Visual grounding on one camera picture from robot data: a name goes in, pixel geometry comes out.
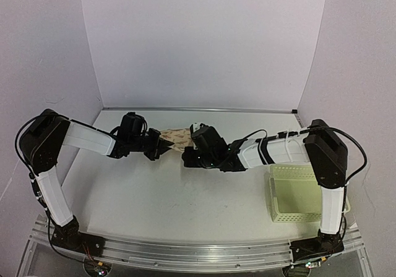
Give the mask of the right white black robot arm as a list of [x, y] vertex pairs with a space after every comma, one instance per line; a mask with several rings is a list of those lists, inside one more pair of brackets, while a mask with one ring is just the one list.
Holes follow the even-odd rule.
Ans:
[[192, 145], [182, 154], [186, 168], [226, 173], [272, 164], [310, 165], [322, 194], [321, 233], [312, 239], [311, 248], [325, 254], [335, 245], [345, 207], [348, 149], [324, 121], [262, 138], [249, 134], [231, 143], [212, 126], [193, 124], [190, 131]]

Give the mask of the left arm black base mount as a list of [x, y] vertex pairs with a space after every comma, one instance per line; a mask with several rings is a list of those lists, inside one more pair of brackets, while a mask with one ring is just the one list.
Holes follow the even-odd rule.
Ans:
[[51, 219], [54, 231], [50, 236], [50, 244], [61, 249], [85, 254], [88, 257], [101, 257], [105, 245], [105, 238], [79, 231], [79, 222], [73, 219], [60, 226]]

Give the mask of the floral mesh laundry bag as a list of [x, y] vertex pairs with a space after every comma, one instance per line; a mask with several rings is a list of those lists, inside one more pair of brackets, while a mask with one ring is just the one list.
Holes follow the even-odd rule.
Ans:
[[193, 148], [189, 128], [166, 129], [160, 132], [160, 137], [174, 143], [170, 150], [184, 153], [186, 148]]

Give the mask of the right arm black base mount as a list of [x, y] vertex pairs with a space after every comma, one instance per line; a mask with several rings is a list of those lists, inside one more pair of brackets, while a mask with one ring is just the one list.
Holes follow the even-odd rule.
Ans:
[[325, 234], [318, 230], [316, 237], [291, 241], [291, 263], [299, 265], [343, 252], [343, 236], [339, 232]]

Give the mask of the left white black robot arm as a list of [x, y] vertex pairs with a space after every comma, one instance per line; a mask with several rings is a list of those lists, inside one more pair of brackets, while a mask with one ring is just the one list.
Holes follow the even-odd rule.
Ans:
[[118, 126], [105, 131], [46, 109], [17, 132], [14, 147], [28, 169], [32, 188], [49, 218], [59, 227], [75, 221], [58, 178], [59, 157], [65, 148], [90, 151], [114, 160], [141, 153], [158, 160], [173, 146], [137, 113], [125, 114]]

